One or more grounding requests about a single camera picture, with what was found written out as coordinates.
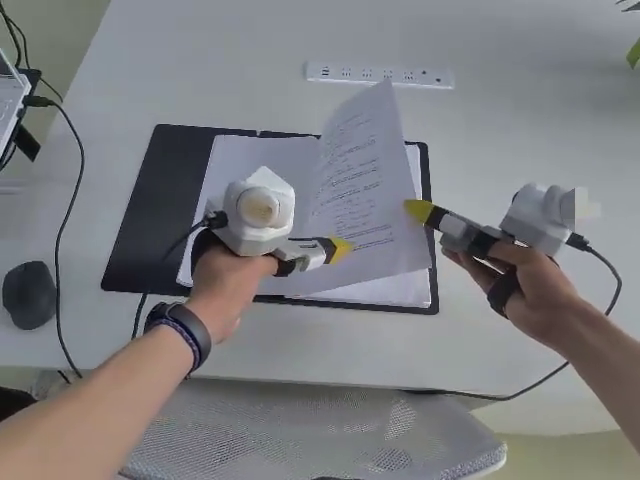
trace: plant leaf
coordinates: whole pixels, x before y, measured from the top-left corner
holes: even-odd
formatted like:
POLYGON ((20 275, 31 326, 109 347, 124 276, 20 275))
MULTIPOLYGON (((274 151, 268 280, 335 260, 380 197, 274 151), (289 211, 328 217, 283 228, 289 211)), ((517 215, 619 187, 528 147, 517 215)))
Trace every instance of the plant leaf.
POLYGON ((640 60, 640 38, 638 41, 631 47, 629 53, 627 53, 627 62, 629 62, 629 66, 633 70, 636 68, 638 61, 640 60))
POLYGON ((636 3, 635 5, 631 5, 629 8, 625 8, 623 12, 633 12, 637 10, 640 10, 640 2, 636 3))

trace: yellow fingertip sensor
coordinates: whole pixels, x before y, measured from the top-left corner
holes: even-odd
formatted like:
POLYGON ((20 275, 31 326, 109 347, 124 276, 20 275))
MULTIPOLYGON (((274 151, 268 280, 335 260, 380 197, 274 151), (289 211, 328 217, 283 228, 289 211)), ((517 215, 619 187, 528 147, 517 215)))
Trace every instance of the yellow fingertip sensor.
POLYGON ((353 244, 347 242, 346 240, 337 237, 329 237, 329 240, 333 242, 333 245, 336 248, 333 256, 331 257, 331 260, 329 261, 330 265, 338 263, 353 251, 353 244))
POLYGON ((426 200, 411 199, 404 201, 404 209, 406 212, 421 224, 427 223, 429 215, 431 215, 434 208, 435 205, 431 202, 427 202, 426 200))

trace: hand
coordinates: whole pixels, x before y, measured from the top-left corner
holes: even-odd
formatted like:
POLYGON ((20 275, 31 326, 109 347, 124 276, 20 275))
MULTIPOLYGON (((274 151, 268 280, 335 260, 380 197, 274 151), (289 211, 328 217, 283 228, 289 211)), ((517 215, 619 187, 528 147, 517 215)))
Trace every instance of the hand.
POLYGON ((442 253, 469 272, 485 293, 500 273, 515 265, 522 293, 511 296, 505 313, 518 329, 550 348, 555 349, 556 331, 562 322, 570 321, 578 311, 591 307, 578 295, 562 270, 533 248, 496 243, 487 259, 494 269, 468 254, 448 250, 442 253))
POLYGON ((196 265, 185 307, 205 323, 214 343, 223 342, 238 327, 260 280, 277 269, 278 262, 271 256, 238 257, 225 247, 212 248, 196 265))

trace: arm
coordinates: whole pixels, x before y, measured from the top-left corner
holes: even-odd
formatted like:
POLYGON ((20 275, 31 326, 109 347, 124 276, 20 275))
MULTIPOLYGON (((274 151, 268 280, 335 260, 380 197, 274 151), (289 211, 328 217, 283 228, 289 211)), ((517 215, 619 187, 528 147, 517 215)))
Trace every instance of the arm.
POLYGON ((533 249, 496 244, 490 252, 494 269, 466 254, 443 253, 485 292, 496 270, 518 267, 523 293, 509 299, 507 317, 571 363, 640 453, 640 342, 580 298, 560 268, 533 249))
MULTIPOLYGON (((198 263, 186 306, 223 341, 276 266, 268 257, 211 251, 198 263)), ((154 328, 64 393, 0 424, 2 477, 112 478, 192 363, 179 334, 154 328)))
POLYGON ((555 350, 565 357, 640 453, 640 342, 591 305, 581 305, 558 329, 555 350))

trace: right hand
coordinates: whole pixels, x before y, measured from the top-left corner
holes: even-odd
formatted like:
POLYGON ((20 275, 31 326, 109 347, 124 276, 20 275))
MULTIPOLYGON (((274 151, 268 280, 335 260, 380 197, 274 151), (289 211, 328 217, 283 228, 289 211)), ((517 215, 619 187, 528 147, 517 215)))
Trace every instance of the right hand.
POLYGON ((518 329, 550 348, 556 347, 556 332, 562 322, 569 321, 581 309, 590 307, 578 295, 560 267, 533 248, 496 243, 487 258, 495 270, 466 253, 444 249, 442 253, 464 268, 485 293, 501 273, 510 265, 515 265, 522 292, 511 296, 505 313, 518 329))

